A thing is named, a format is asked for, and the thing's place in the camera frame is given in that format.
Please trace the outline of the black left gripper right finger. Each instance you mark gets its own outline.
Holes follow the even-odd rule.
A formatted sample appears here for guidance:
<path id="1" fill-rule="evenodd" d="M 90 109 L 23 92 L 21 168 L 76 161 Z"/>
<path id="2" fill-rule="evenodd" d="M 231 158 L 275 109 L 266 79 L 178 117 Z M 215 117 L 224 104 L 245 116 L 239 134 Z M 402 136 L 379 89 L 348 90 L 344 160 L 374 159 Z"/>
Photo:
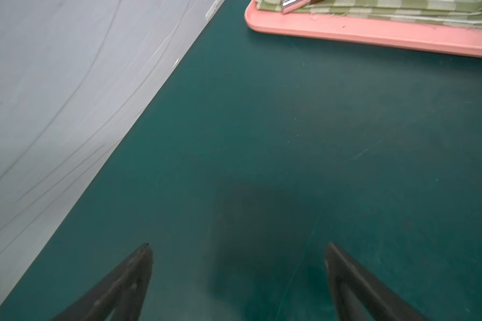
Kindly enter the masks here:
<path id="1" fill-rule="evenodd" d="M 340 320 L 425 320 L 342 247 L 330 243 L 325 251 L 329 291 Z"/>

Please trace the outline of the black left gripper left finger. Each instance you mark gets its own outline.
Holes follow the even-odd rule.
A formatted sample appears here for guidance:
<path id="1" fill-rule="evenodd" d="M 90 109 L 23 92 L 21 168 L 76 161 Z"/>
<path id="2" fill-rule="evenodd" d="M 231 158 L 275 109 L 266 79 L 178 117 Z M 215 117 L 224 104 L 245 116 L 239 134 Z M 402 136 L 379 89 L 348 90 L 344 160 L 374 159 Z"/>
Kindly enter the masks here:
<path id="1" fill-rule="evenodd" d="M 139 320 L 153 266 L 144 243 L 54 320 Z"/>

